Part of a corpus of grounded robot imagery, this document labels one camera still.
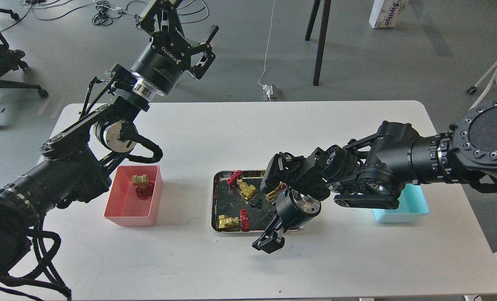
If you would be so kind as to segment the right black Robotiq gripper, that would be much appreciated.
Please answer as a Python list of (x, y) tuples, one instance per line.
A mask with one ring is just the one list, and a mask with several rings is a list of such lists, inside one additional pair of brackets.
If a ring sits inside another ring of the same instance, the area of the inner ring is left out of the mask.
[(321, 202), (311, 196), (287, 189), (274, 202), (276, 214), (260, 238), (252, 242), (258, 251), (273, 253), (284, 246), (285, 231), (304, 225), (321, 212)]

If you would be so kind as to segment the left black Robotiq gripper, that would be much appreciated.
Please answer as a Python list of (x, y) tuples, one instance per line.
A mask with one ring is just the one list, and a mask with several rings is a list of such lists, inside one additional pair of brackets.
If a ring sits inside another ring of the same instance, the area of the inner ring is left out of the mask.
[[(201, 79), (216, 58), (211, 40), (219, 30), (211, 25), (197, 46), (191, 46), (184, 40), (184, 32), (180, 24), (177, 8), (181, 0), (152, 0), (142, 13), (134, 15), (136, 28), (147, 32), (150, 39), (138, 59), (133, 63), (130, 72), (138, 79), (151, 84), (157, 94), (167, 96), (179, 81), (183, 72), (188, 70), (195, 79)], [(182, 46), (172, 46), (157, 36), (164, 34), (173, 38), (176, 34), (182, 37)], [(199, 62), (191, 66), (191, 56), (202, 53)]]

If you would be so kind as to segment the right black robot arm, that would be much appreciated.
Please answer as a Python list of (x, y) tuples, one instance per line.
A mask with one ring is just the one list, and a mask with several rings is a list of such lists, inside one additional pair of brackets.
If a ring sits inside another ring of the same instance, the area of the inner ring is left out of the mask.
[(382, 122), (377, 132), (344, 147), (316, 148), (308, 157), (280, 152), (260, 185), (271, 193), (272, 220), (252, 247), (268, 254), (285, 244), (283, 234), (316, 217), (335, 193), (342, 207), (397, 209), (406, 184), (467, 184), (497, 193), (497, 99), (472, 107), (448, 132), (422, 137), (409, 123)]

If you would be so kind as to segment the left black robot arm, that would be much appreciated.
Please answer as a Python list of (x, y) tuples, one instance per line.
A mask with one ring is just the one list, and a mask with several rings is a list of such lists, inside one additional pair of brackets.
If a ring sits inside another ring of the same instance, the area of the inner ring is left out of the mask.
[(123, 160), (156, 163), (162, 149), (138, 133), (134, 120), (149, 110), (155, 95), (166, 96), (187, 71), (201, 79), (216, 58), (212, 25), (199, 43), (184, 35), (180, 0), (152, 0), (135, 17), (150, 41), (127, 70), (116, 64), (109, 80), (90, 101), (93, 79), (79, 119), (40, 148), (42, 162), (0, 189), (0, 291), (37, 300), (17, 286), (55, 290), (68, 301), (71, 290), (53, 266), (61, 238), (43, 230), (46, 214), (72, 202), (90, 202), (107, 192), (110, 175)]

